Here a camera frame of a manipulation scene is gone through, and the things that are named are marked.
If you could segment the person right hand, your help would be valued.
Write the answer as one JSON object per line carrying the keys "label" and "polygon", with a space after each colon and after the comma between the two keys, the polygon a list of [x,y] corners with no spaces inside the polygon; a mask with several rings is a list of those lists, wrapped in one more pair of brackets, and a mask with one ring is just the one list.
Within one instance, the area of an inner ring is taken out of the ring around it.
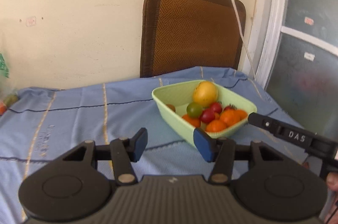
{"label": "person right hand", "polygon": [[327,186],[330,190],[338,192],[338,173],[330,172],[326,179]]}

